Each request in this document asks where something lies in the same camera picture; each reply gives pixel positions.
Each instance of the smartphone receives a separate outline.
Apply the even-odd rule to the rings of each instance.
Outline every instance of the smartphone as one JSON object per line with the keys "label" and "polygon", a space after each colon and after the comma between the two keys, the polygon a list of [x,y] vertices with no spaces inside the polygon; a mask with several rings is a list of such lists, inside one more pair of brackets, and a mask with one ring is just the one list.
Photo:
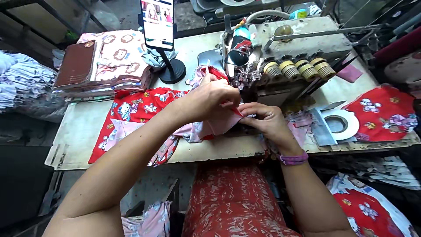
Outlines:
{"label": "smartphone", "polygon": [[174,0],[141,0],[141,15],[146,46],[174,49]]}

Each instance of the table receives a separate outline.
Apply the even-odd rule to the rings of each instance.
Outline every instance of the table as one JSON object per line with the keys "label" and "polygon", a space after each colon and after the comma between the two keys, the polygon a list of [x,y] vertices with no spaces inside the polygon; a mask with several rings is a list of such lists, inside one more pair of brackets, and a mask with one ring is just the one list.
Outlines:
{"label": "table", "polygon": [[[176,49],[180,50],[176,58],[183,61],[187,68],[186,78],[192,76],[197,66],[198,54],[215,48],[215,45],[220,41],[220,34],[221,32],[215,32],[174,40]],[[313,93],[312,96],[316,101],[316,104],[313,106],[327,105],[341,100],[351,102],[358,95],[378,85],[373,75],[363,66],[362,61],[355,60],[352,64],[364,74],[355,83],[349,83],[335,76]],[[189,90],[190,87],[184,81],[182,80],[174,85],[167,85],[157,80],[153,87]],[[111,103],[112,101],[70,104],[54,139],[53,146],[45,160],[45,164],[54,167],[55,170],[89,168],[89,157],[96,144],[106,114],[111,108]],[[303,149],[308,153],[319,154],[332,151],[352,152],[398,148],[420,143],[420,138],[414,132],[396,142],[355,142],[328,147],[319,147],[315,143],[314,138],[307,136]],[[180,139],[176,151],[167,163],[231,159],[262,154],[264,154],[264,150],[256,135],[240,137],[225,137],[222,135],[217,136],[214,140],[192,144],[187,143],[184,139]]]}

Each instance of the bracelet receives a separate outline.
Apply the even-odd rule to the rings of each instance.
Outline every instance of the bracelet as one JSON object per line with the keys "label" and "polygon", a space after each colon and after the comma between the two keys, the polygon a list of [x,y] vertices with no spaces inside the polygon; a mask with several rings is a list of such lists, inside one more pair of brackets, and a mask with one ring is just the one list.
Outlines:
{"label": "bracelet", "polygon": [[283,156],[279,155],[279,160],[282,161],[284,165],[297,165],[303,164],[306,160],[308,160],[309,155],[303,151],[303,154],[300,156]]}

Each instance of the wrist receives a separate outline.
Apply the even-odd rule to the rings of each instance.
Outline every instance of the wrist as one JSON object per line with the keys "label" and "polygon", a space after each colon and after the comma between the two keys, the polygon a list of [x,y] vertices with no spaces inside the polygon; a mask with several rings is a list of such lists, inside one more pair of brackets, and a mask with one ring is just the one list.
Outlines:
{"label": "wrist", "polygon": [[277,147],[283,156],[300,156],[304,152],[296,140],[290,145],[277,145]]}
{"label": "wrist", "polygon": [[171,121],[177,129],[188,124],[186,111],[178,105],[177,100],[169,103],[162,112],[166,116],[166,119]]}

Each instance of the brown fabric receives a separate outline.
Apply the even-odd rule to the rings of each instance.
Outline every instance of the brown fabric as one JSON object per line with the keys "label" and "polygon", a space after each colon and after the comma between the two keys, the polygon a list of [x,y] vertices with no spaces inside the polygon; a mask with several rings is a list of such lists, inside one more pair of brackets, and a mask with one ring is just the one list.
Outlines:
{"label": "brown fabric", "polygon": [[55,89],[80,86],[81,83],[89,81],[95,46],[95,40],[92,40],[67,47],[59,75],[54,84]]}

